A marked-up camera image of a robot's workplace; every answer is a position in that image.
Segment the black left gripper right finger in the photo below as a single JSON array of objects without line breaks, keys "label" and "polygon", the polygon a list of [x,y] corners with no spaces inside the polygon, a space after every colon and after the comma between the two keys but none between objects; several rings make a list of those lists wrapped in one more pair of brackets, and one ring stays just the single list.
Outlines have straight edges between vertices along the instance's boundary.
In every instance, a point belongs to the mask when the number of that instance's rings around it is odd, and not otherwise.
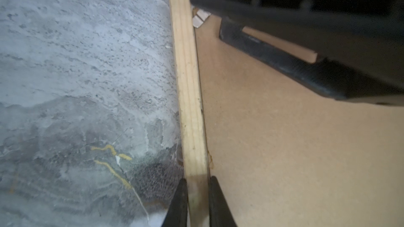
[{"label": "black left gripper right finger", "polygon": [[208,188],[209,226],[237,227],[218,179],[211,176]]}]

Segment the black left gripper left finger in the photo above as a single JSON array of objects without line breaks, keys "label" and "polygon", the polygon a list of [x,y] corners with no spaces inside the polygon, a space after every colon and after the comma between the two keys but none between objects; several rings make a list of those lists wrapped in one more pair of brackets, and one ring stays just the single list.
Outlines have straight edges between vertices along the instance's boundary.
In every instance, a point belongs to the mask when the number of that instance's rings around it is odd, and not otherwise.
[{"label": "black left gripper left finger", "polygon": [[186,179],[181,179],[170,203],[161,227],[187,227],[188,187]]}]

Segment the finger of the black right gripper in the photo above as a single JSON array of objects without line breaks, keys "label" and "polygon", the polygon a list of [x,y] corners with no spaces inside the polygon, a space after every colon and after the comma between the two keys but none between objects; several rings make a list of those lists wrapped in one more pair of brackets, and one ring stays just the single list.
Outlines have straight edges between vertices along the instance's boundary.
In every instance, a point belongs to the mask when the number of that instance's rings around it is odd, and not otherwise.
[{"label": "finger of the black right gripper", "polygon": [[404,0],[190,0],[384,82],[404,84]]},{"label": "finger of the black right gripper", "polygon": [[316,94],[337,101],[402,101],[404,90],[384,83],[327,57],[309,63],[243,32],[243,26],[223,19],[222,42],[298,82]]}]

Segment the light wooden picture frame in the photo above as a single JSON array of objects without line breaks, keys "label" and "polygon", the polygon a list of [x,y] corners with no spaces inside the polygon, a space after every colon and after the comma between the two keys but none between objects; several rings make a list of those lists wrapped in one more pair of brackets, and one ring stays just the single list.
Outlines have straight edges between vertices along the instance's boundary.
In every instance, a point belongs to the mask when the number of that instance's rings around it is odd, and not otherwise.
[{"label": "light wooden picture frame", "polygon": [[193,12],[189,0],[169,0],[190,226],[209,226],[209,167]]}]

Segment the brown cardboard backing board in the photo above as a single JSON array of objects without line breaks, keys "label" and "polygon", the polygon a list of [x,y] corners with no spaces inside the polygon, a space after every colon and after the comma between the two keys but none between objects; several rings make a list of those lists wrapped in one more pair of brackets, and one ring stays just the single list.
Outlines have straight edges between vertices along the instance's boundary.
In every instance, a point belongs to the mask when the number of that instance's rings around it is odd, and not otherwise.
[{"label": "brown cardboard backing board", "polygon": [[[223,19],[196,36],[210,172],[237,225],[403,226],[404,100],[322,97],[222,42]],[[233,22],[305,62],[323,56]]]}]

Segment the silver metal turn clip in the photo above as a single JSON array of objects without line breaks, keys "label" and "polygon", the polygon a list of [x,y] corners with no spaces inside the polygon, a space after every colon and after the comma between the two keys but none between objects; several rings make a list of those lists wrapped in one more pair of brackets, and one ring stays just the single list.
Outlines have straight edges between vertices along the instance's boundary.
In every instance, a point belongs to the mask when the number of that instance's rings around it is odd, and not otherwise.
[{"label": "silver metal turn clip", "polygon": [[192,18],[193,27],[200,28],[210,16],[210,12],[207,12],[203,9],[198,9]]}]

